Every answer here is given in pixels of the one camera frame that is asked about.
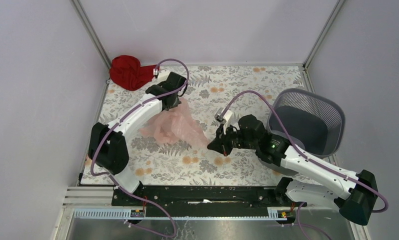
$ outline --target white wall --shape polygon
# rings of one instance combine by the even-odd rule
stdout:
[[[107,79],[69,0],[0,0],[0,239],[51,236]]]
[[[345,111],[342,165],[373,172],[389,200],[370,218],[371,238],[399,239],[399,0],[346,1],[309,72]]]
[[[111,59],[302,63],[337,0],[82,0]]]

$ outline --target gray laundry basket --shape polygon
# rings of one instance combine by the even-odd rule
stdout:
[[[302,149],[319,158],[331,156],[338,150],[345,116],[340,106],[333,101],[305,90],[290,88],[277,96],[273,107],[289,135]],[[286,137],[274,114],[269,115],[267,130]],[[271,168],[285,175],[296,174],[282,167]]]

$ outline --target red fabric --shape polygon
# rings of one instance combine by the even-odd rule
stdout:
[[[121,55],[112,60],[109,77],[120,87],[135,91],[153,79],[155,67],[141,66],[136,57]]]

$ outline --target pink cloth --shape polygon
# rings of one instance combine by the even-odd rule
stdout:
[[[193,147],[207,148],[209,140],[192,118],[188,102],[183,97],[179,99],[181,104],[151,117],[139,132],[144,137],[154,137],[159,144],[175,144],[183,140]]]

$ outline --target floral tablecloth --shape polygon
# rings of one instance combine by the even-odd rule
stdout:
[[[164,68],[185,76],[183,67]],[[189,87],[184,95],[192,117],[199,123],[205,136],[215,137],[218,122],[214,115],[224,108],[239,92],[255,90],[273,103],[278,94],[288,88],[303,88],[297,66],[190,66]],[[111,82],[104,100],[99,121],[106,124],[124,114],[145,90],[156,84],[150,82],[137,91],[128,91]],[[254,114],[266,122],[269,109],[254,94],[241,96],[230,108],[235,118]],[[152,137],[139,133],[129,139],[129,166],[144,185],[224,185],[224,186],[276,186],[283,177],[262,164],[254,150],[234,149],[228,157],[205,148],[191,147],[184,141],[159,145]],[[85,162],[81,184],[108,185],[107,176],[93,177],[90,163]],[[95,171],[103,171],[95,166]],[[295,179],[315,183],[301,175]]]

